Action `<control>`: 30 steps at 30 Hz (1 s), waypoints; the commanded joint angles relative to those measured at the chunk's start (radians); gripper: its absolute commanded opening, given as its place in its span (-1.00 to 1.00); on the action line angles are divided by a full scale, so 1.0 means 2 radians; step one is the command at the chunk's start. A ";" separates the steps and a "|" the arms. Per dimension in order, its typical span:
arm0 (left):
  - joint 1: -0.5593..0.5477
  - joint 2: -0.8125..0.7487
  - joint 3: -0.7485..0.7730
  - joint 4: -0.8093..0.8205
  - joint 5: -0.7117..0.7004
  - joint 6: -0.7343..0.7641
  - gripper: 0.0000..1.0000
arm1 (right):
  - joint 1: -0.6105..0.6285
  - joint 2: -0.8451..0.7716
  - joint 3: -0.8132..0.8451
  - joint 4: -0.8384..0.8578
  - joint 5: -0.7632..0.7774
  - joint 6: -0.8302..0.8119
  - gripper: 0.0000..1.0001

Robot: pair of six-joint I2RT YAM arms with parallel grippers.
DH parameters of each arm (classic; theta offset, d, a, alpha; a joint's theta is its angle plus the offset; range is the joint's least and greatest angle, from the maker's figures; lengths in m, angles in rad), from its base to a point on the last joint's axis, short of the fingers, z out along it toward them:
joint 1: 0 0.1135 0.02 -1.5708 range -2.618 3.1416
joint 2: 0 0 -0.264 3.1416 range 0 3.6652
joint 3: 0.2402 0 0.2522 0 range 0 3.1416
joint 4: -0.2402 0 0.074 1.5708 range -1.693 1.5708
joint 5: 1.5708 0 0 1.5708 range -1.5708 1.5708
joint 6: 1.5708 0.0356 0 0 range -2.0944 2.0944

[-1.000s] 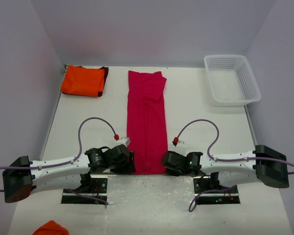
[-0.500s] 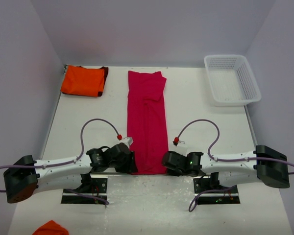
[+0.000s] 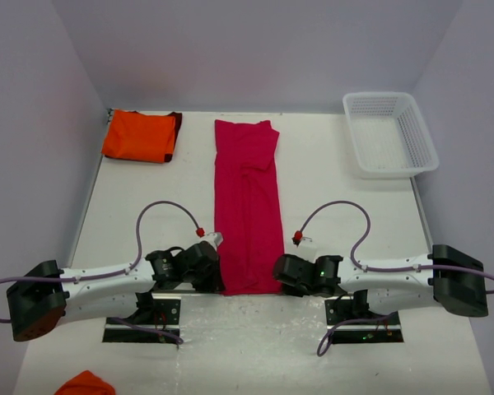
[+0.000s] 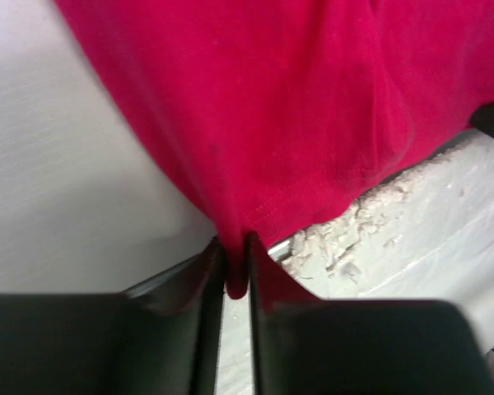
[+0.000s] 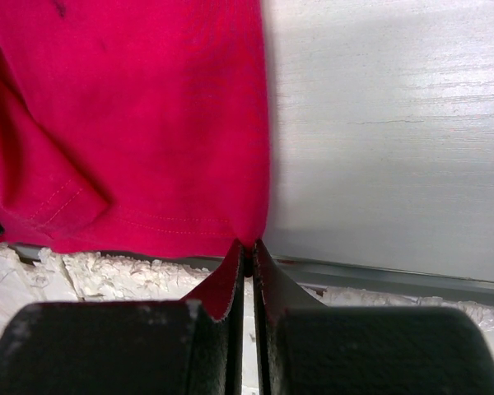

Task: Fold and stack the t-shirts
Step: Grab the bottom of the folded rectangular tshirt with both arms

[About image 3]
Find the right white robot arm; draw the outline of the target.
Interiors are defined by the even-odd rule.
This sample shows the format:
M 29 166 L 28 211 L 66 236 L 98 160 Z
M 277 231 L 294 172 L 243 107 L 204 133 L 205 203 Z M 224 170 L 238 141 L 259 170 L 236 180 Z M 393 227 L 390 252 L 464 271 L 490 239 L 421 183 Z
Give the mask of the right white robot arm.
M 439 244 L 430 254 L 372 260 L 356 265 L 349 257 L 285 253 L 273 267 L 273 278 L 288 295 L 352 297 L 347 319 L 369 323 L 406 309 L 444 308 L 462 317 L 488 316 L 483 265 Z

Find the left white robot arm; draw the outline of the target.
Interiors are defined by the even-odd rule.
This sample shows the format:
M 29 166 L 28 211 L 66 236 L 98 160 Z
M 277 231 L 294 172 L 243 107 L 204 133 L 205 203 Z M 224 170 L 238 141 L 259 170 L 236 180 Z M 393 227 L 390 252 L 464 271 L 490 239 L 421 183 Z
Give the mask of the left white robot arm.
M 177 332 L 163 331 L 178 324 L 179 300 L 153 295 L 182 284 L 200 293 L 223 291 L 220 242 L 211 234 L 186 249 L 156 250 L 135 264 L 96 269 L 60 269 L 55 261 L 42 262 L 7 289 L 13 339 L 32 341 L 66 323 L 104 318 L 147 332 L 158 329 L 168 342 L 177 342 Z

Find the pink t shirt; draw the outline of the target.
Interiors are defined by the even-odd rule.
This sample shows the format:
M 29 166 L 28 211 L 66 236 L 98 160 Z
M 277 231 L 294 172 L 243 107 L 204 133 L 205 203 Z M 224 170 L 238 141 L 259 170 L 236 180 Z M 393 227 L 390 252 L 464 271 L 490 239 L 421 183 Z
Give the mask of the pink t shirt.
M 277 294 L 273 266 L 284 253 L 275 153 L 268 120 L 214 123 L 214 228 L 226 295 Z

